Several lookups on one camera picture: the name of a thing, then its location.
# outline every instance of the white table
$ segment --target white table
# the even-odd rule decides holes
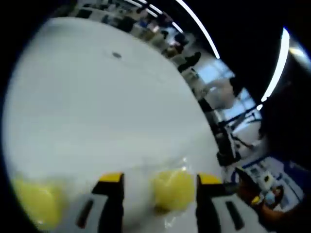
[[[51,19],[39,31],[13,74],[3,126],[12,175],[83,185],[105,172],[186,157],[193,172],[221,177],[213,134],[174,65],[90,20]],[[196,231],[194,209],[172,232]]]

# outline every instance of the table surface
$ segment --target table surface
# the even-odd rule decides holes
[[[2,124],[12,175],[82,185],[105,172],[183,159],[191,172],[221,177],[213,134],[174,65],[90,20],[55,18],[43,26],[13,73]],[[174,225],[196,230],[194,209]]]

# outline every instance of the fluorescent light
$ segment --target fluorescent light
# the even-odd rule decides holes
[[[148,12],[149,14],[151,14],[153,17],[157,17],[157,14],[154,13],[153,11],[147,9],[147,12]]]
[[[280,79],[282,71],[285,67],[289,47],[290,47],[290,35],[286,31],[286,29],[283,28],[283,33],[282,33],[282,38],[281,38],[281,49],[280,49],[280,54],[278,56],[276,69],[274,71],[274,74],[272,76],[272,79],[270,81],[270,84],[269,84],[266,92],[264,93],[264,95],[261,98],[261,102],[266,101],[267,98],[269,96],[271,96],[274,88],[276,87],[277,82]]]
[[[156,12],[158,12],[159,14],[162,14],[163,12],[158,9],[157,7],[153,6],[152,4],[149,5],[151,9],[155,10]]]
[[[131,3],[131,4],[135,5],[135,6],[142,7],[141,4],[139,4],[138,2],[135,2],[133,0],[124,0],[124,1],[127,1],[127,2],[129,2],[129,3]]]
[[[260,111],[262,109],[262,106],[263,106],[262,104],[258,105],[257,110]]]
[[[180,28],[175,22],[173,22],[172,25],[173,25],[180,33],[183,33],[183,30],[181,30],[181,28]]]
[[[207,38],[210,46],[212,47],[212,50],[215,54],[215,57],[217,59],[220,58],[219,53],[217,52],[217,49],[214,45],[214,42],[212,41],[212,38],[210,37],[210,35],[208,34],[208,32],[206,31],[205,27],[203,26],[202,22],[199,20],[199,18],[195,15],[195,13],[187,6],[187,4],[185,4],[185,2],[183,2],[182,0],[175,0],[176,2],[178,2],[188,13],[189,15],[194,19],[194,21],[198,24],[199,28],[202,30],[203,34],[205,35],[205,37]]]

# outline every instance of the desk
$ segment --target desk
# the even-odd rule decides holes
[[[193,172],[221,177],[214,136],[174,65],[86,19],[51,19],[31,41],[10,82],[3,127],[11,176],[70,177],[82,187],[105,172],[186,157]],[[196,231],[195,206],[171,232]]]

